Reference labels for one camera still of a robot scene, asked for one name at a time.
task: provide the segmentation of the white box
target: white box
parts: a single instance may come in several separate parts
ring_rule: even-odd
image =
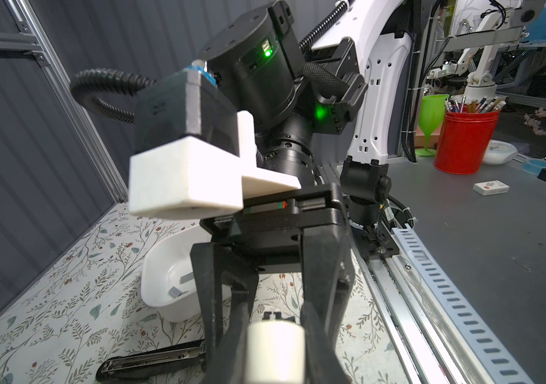
[[[508,191],[509,186],[499,180],[477,182],[473,185],[473,190],[482,196],[504,194]]]

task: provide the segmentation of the floral tablecloth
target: floral tablecloth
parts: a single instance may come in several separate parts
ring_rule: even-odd
[[[203,338],[200,316],[170,323],[140,297],[146,252],[194,225],[135,218],[127,204],[116,205],[1,316],[0,384],[94,383],[108,357]],[[354,267],[356,281],[337,342],[339,361],[354,383],[407,383],[355,261]],[[284,317],[298,317],[301,303],[300,273],[261,275],[253,319],[272,307],[281,308]],[[202,376],[192,367],[149,383],[198,383]]]

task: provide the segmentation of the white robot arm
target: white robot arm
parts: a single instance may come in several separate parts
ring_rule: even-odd
[[[399,0],[356,0],[351,11],[331,27],[313,49],[339,44],[351,37],[356,44],[358,66],[369,88],[356,118],[354,137],[348,150],[355,162],[363,164],[388,160],[388,126],[396,90],[412,41],[406,33],[381,35],[385,23],[402,2]]]
[[[495,29],[501,23],[501,14],[499,12],[489,13],[482,19],[480,25],[476,28],[474,32],[489,31]],[[481,47],[471,47],[463,50],[463,54],[459,58],[457,63],[450,63],[442,66],[441,68],[433,68],[429,71],[427,79],[440,79],[446,76],[452,75],[461,75],[467,72],[469,68],[469,62],[473,56],[480,50]],[[480,73],[483,71],[475,71],[470,74],[473,80],[473,74]]]

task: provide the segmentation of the gray table surface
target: gray table surface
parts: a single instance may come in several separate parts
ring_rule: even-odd
[[[546,183],[515,161],[460,176],[423,158],[390,164],[388,175],[439,265],[532,380],[546,383]],[[490,180],[509,191],[472,190]]]

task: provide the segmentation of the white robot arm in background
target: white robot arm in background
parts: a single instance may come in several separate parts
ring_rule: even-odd
[[[464,96],[466,96],[467,103],[474,100],[479,101],[483,98],[493,98],[495,96],[495,91],[497,90],[497,85],[492,79],[494,75],[493,72],[496,71],[497,68],[492,68],[492,64],[495,61],[501,43],[515,42],[521,37],[526,36],[526,34],[522,34],[522,30],[519,29],[519,27],[523,27],[531,20],[535,20],[542,9],[543,4],[544,1],[541,0],[525,0],[519,7],[507,10],[506,18],[503,22],[502,12],[494,11],[488,13],[472,33],[484,33],[493,30],[504,32],[507,29],[510,31],[513,31],[514,29],[518,30],[518,33],[511,34],[511,37],[509,37],[507,41],[506,39],[498,39],[496,44],[486,44],[484,46],[477,45],[466,48],[463,50],[458,62],[446,63],[441,68],[431,69],[427,75],[427,79],[440,79],[446,76],[462,75],[466,73],[474,55],[480,48],[484,48],[476,70],[470,72],[467,76],[467,86],[465,88]]]

